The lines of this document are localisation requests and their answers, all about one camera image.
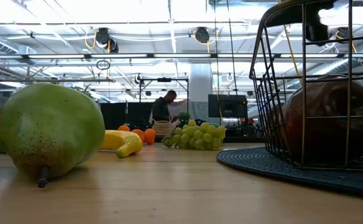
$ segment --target person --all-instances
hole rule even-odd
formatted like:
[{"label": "person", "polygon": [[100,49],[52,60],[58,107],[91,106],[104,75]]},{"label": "person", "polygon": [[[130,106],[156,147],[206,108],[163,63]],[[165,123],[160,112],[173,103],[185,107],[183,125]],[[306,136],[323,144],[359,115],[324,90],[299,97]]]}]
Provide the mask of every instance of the person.
[{"label": "person", "polygon": [[169,121],[168,104],[173,103],[176,97],[176,92],[170,90],[164,97],[156,99],[152,106],[152,119],[154,121]]}]

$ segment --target table surface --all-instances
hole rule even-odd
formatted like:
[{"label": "table surface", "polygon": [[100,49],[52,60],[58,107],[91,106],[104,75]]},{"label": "table surface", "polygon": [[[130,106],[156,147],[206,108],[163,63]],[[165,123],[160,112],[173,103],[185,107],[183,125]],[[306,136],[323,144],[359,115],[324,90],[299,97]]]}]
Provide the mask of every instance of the table surface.
[{"label": "table surface", "polygon": [[216,153],[160,144],[123,159],[99,152],[46,189],[0,155],[0,223],[363,223],[363,198],[239,172]]}]

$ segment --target banana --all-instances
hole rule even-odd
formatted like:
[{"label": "banana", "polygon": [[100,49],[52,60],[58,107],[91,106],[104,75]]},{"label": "banana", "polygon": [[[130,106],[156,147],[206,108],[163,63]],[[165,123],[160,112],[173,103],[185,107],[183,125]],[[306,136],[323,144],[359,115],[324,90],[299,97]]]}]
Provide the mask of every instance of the banana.
[{"label": "banana", "polygon": [[106,130],[100,149],[117,151],[117,156],[123,158],[140,152],[143,149],[143,142],[136,133]]}]

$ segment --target black round placemat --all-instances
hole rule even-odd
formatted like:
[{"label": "black round placemat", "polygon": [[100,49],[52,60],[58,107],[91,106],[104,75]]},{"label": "black round placemat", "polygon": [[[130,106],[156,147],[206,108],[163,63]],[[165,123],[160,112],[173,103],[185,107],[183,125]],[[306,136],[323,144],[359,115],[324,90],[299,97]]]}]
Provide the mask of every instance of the black round placemat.
[{"label": "black round placemat", "polygon": [[245,172],[363,196],[363,172],[299,169],[271,155],[264,147],[221,151],[217,160]]}]

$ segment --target ceiling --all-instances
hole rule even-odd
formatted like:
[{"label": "ceiling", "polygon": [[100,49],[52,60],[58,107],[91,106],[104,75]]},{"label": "ceiling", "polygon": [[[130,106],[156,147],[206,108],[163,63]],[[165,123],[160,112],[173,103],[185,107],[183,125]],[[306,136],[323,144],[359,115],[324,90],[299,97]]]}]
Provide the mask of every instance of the ceiling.
[{"label": "ceiling", "polygon": [[[119,46],[120,54],[251,54],[260,18],[275,3],[273,0],[256,0],[239,4],[233,0],[227,9],[225,4],[219,3],[215,8],[208,1],[197,0],[0,0],[0,41],[14,49],[28,46],[34,54],[101,54],[107,50],[98,45],[90,47],[94,44],[94,33],[98,28],[107,27]],[[347,26],[346,3],[336,5],[334,9],[319,12],[321,22],[329,26],[330,32]],[[363,36],[363,7],[354,7],[353,24],[354,36]],[[207,28],[212,44],[200,44],[195,40],[197,27]],[[301,25],[287,28],[293,53],[301,54]],[[271,27],[268,33],[273,54],[290,54],[284,27]],[[363,40],[356,41],[355,45],[359,49]],[[306,53],[313,56],[307,59],[307,69],[338,60],[315,55],[346,52],[347,44],[309,45]],[[249,58],[251,56],[235,60],[234,66],[231,58],[114,58],[108,59],[111,68],[103,71],[96,68],[99,59],[44,58],[34,60],[34,63],[0,59],[0,67],[23,76],[33,74],[34,78],[40,79],[57,77],[75,81],[98,78],[99,74],[100,78],[108,76],[116,82],[72,81],[69,84],[82,87],[92,84],[90,88],[95,88],[107,99],[134,101],[137,99],[133,95],[138,95],[139,89],[134,84],[136,75],[143,78],[189,78],[192,63],[208,64],[212,75],[219,75],[219,87],[224,92],[235,89],[235,74],[237,88],[246,93],[246,89],[253,88],[253,82],[248,78]],[[301,57],[296,60],[296,66],[301,69]],[[296,75],[291,58],[275,59],[274,70],[278,76]],[[363,62],[355,70],[363,70]],[[265,72],[263,60],[257,60],[255,71]],[[7,79],[19,78],[14,74],[0,75]],[[14,85],[0,84],[0,88],[10,87]],[[177,82],[152,82],[146,87],[149,88],[177,89],[182,96],[180,98],[186,97],[186,91]],[[155,99],[161,94],[145,96],[144,100]]]}]

